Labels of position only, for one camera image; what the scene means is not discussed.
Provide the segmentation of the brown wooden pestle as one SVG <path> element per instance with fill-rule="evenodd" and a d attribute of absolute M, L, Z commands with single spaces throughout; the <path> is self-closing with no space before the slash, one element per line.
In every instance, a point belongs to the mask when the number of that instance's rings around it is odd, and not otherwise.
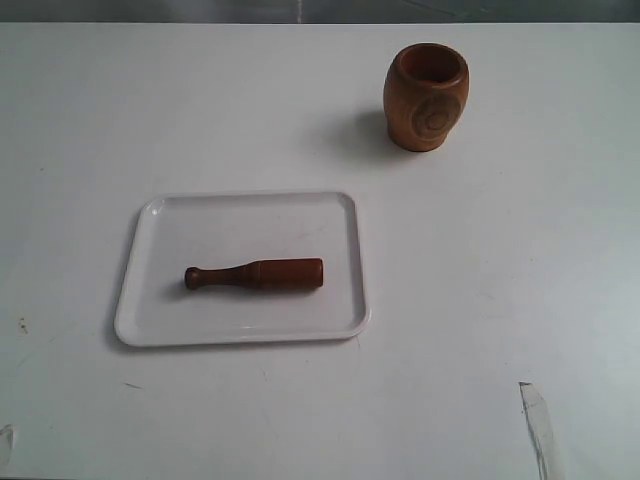
<path fill-rule="evenodd" d="M 269 291 L 315 290 L 324 284 L 320 258 L 257 260 L 223 269 L 189 267 L 184 285 L 189 290 L 229 286 Z"/>

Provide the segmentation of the white rectangular plastic tray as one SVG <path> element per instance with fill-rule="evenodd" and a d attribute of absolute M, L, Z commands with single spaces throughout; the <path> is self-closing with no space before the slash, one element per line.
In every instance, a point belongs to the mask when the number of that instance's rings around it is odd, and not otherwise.
<path fill-rule="evenodd" d="M 167 194 L 139 213 L 114 331 L 140 348 L 339 341 L 369 317 L 349 195 Z"/>

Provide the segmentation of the brown wooden mortar cup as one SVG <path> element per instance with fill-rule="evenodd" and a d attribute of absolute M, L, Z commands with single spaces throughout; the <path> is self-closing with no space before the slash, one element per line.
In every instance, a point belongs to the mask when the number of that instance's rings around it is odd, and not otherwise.
<path fill-rule="evenodd" d="M 464 111 L 469 85 L 467 62 L 456 50 L 437 43 L 403 48 L 383 89 L 390 139 L 412 152 L 439 148 Z"/>

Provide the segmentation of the clear tape strip right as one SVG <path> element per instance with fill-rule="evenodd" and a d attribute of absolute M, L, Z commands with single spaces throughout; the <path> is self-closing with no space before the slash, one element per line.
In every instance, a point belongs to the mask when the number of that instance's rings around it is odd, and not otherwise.
<path fill-rule="evenodd" d="M 520 382 L 519 390 L 530 440 L 536 455 L 539 478 L 542 480 L 564 479 L 546 401 L 529 382 Z"/>

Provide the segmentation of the clear tape strip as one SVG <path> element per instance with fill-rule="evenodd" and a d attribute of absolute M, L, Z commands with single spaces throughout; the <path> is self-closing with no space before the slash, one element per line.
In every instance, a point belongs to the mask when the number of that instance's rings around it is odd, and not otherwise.
<path fill-rule="evenodd" d="M 546 401 L 529 382 L 520 382 L 519 390 L 530 440 L 536 455 L 539 478 L 542 480 L 564 479 Z"/>
<path fill-rule="evenodd" d="M 0 428 L 0 468 L 10 461 L 14 448 L 14 427 L 12 424 Z"/>

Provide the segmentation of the clear tape strip left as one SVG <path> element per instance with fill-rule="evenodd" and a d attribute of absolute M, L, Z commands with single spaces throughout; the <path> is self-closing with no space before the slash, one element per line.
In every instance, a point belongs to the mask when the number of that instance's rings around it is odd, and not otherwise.
<path fill-rule="evenodd" d="M 14 427 L 12 424 L 0 428 L 0 468 L 10 461 L 14 448 Z"/>

